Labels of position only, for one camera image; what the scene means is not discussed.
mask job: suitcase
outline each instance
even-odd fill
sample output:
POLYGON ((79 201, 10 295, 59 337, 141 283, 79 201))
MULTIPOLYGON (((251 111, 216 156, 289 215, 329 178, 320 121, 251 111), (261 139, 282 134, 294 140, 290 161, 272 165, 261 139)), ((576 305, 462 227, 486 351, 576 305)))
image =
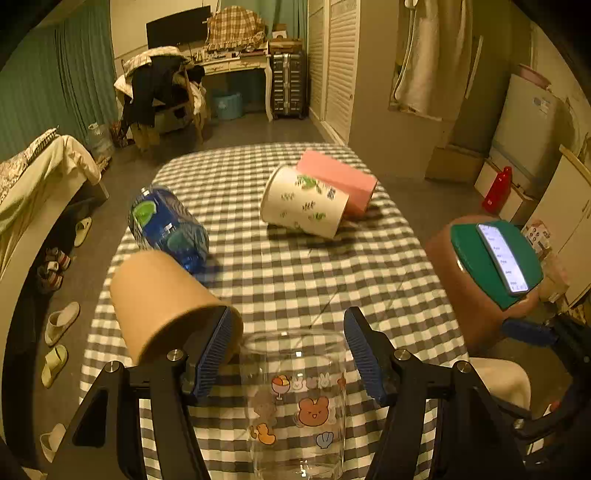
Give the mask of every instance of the suitcase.
POLYGON ((271 57, 273 88, 271 105, 273 116, 298 115, 306 110, 306 54, 276 53, 271 57))

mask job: smartphone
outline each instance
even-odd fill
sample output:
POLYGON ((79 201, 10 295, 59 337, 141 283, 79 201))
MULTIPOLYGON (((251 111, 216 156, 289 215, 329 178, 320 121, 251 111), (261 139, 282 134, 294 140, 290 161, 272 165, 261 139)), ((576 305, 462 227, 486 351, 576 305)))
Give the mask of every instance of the smartphone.
POLYGON ((501 231, 496 226, 485 223, 479 223, 476 225, 476 229, 482 237, 509 295, 518 296, 528 292, 530 288, 527 286, 519 264, 501 231))

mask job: shoe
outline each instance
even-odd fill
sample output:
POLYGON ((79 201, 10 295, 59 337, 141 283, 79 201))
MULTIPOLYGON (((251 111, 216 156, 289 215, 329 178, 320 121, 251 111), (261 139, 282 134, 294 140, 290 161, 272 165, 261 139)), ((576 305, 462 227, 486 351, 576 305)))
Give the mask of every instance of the shoe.
POLYGON ((70 266, 70 263, 72 262, 72 259, 57 247, 54 247, 45 250, 45 261, 55 261, 58 263, 61 270, 67 270, 70 266))
POLYGON ((39 436, 41 450, 43 450, 43 454, 49 462, 52 462, 56 457, 57 449, 59 448, 65 434, 66 427, 64 427, 61 423, 57 423, 50 433, 42 433, 39 436))
POLYGON ((55 345, 79 314, 80 304, 73 301, 65 309, 49 315, 45 328, 45 343, 49 346, 55 345))
POLYGON ((74 239, 74 246, 79 247, 88 235, 88 230, 92 225, 92 218, 86 217, 76 224, 76 238, 74 239))
POLYGON ((64 277, 58 273, 59 269, 60 265, 55 261, 45 262, 37 267, 37 288, 41 293, 47 294, 60 289, 64 277))
POLYGON ((45 388, 53 385, 57 374, 64 368, 68 360, 68 350, 62 344, 56 345, 45 356, 45 365, 41 372, 41 382, 45 388))

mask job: green curtain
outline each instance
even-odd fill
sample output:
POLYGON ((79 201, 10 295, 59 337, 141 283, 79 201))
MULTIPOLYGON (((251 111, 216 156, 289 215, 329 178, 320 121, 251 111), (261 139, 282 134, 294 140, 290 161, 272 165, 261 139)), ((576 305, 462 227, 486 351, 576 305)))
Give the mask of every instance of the green curtain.
POLYGON ((82 133, 117 119, 109 0, 90 0, 56 28, 57 57, 68 110, 82 133))
POLYGON ((62 23, 31 30, 0 71, 0 161, 48 128, 85 141, 116 119, 109 0, 87 0, 62 23))
MULTIPOLYGON (((222 0, 221 8, 240 5, 257 13, 267 26, 267 37, 272 38, 273 25, 287 24, 291 38, 307 37, 307 0, 222 0)), ((230 92, 240 92, 247 111, 265 109, 265 77, 261 70, 234 72, 228 78, 230 92)))
POLYGON ((222 0, 222 9, 230 5, 240 5, 257 13, 267 26, 267 37, 271 38, 273 25, 287 24, 287 34, 291 38, 306 40, 307 0, 222 0))

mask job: glass cup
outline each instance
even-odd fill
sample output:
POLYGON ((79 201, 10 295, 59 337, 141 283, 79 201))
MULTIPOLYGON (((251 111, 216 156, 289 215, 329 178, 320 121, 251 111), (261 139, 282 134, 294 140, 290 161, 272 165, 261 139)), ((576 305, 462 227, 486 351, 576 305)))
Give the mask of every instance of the glass cup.
POLYGON ((338 479, 345 451, 345 338, 264 332, 240 354, 249 451, 261 480, 338 479))

